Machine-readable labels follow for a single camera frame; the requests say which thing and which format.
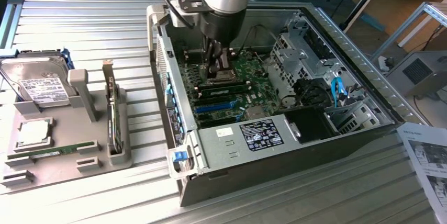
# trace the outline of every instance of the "warning label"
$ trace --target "warning label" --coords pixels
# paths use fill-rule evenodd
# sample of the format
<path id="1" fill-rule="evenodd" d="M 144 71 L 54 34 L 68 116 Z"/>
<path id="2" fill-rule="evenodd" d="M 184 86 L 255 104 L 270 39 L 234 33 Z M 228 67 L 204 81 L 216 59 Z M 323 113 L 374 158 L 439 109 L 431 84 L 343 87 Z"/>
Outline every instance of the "warning label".
<path id="1" fill-rule="evenodd" d="M 271 119 L 240 125 L 240 130 L 254 152 L 284 144 Z"/>
<path id="2" fill-rule="evenodd" d="M 20 84 L 36 104 L 68 100 L 68 95 L 59 77 L 22 80 Z"/>

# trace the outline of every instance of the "paper document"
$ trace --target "paper document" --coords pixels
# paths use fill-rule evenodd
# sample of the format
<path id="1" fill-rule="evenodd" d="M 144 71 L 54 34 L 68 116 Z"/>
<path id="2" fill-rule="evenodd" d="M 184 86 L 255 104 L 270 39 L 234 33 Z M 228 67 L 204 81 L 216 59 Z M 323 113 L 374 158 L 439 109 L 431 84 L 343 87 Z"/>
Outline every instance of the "paper document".
<path id="1" fill-rule="evenodd" d="M 431 207 L 447 223 L 447 129 L 406 123 L 398 133 Z"/>

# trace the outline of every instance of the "hard drive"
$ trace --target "hard drive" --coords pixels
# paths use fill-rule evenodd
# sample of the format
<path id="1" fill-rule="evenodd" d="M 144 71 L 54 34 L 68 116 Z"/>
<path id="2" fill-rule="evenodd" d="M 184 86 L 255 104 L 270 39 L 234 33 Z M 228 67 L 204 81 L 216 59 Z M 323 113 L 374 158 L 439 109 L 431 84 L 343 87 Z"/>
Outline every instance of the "hard drive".
<path id="1" fill-rule="evenodd" d="M 20 101 L 35 101 L 39 107 L 68 105 L 78 92 L 67 81 L 67 58 L 58 52 L 22 53 L 0 60 L 0 74 Z"/>

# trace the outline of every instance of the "motherboard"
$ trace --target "motherboard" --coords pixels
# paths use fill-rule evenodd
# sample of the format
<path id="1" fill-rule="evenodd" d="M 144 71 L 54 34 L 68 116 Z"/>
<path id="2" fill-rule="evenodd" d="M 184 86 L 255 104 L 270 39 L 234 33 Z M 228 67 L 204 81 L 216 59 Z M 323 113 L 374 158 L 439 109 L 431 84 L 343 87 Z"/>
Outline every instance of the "motherboard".
<path id="1" fill-rule="evenodd" d="M 208 128 L 274 115 L 276 91 L 258 54 L 243 50 L 230 68 L 207 78 L 202 57 L 184 52 L 179 68 L 199 128 Z"/>

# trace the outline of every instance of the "aluminum profile table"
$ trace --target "aluminum profile table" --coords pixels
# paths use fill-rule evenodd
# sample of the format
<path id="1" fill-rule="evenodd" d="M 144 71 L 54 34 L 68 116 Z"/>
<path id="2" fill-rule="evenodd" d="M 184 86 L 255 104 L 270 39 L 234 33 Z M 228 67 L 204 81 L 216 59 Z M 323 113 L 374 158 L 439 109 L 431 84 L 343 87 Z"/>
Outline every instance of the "aluminum profile table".
<path id="1" fill-rule="evenodd" d="M 411 24 L 417 21 L 417 19 L 425 14 L 434 19 L 445 26 L 447 27 L 447 3 L 422 3 L 418 9 L 414 11 L 414 13 L 410 15 L 405 23 L 401 25 L 401 27 L 397 29 L 397 31 L 393 33 L 393 35 L 389 37 L 387 41 L 385 41 L 381 48 L 377 50 L 377 52 L 371 55 L 371 62 L 375 62 L 379 57 L 382 56 L 383 52 L 389 48 L 389 46 L 397 41 L 401 34 L 406 31 L 406 29 L 411 26 Z M 422 22 L 422 26 L 427 24 L 430 19 L 425 20 Z M 403 40 L 399 45 L 403 45 L 414 36 L 414 34 L 418 32 L 421 28 L 415 28 L 413 32 L 410 32 L 409 36 Z"/>
<path id="2" fill-rule="evenodd" d="M 102 61 L 114 59 L 128 92 L 134 167 L 0 195 L 2 223 L 435 223 L 407 153 L 395 135 L 349 158 L 272 182 L 179 207 L 148 67 L 146 7 L 158 1 L 26 0 L 12 47 L 66 46 L 90 89 L 102 89 Z"/>

